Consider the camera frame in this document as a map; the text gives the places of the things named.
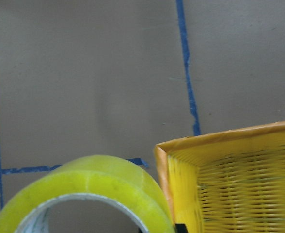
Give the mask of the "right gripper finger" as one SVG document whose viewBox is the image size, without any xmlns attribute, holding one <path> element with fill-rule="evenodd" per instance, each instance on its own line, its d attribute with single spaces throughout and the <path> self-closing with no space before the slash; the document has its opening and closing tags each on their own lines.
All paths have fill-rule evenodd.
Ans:
<svg viewBox="0 0 285 233">
<path fill-rule="evenodd" d="M 176 223 L 174 227 L 176 233 L 188 233 L 187 226 L 184 223 Z"/>
</svg>

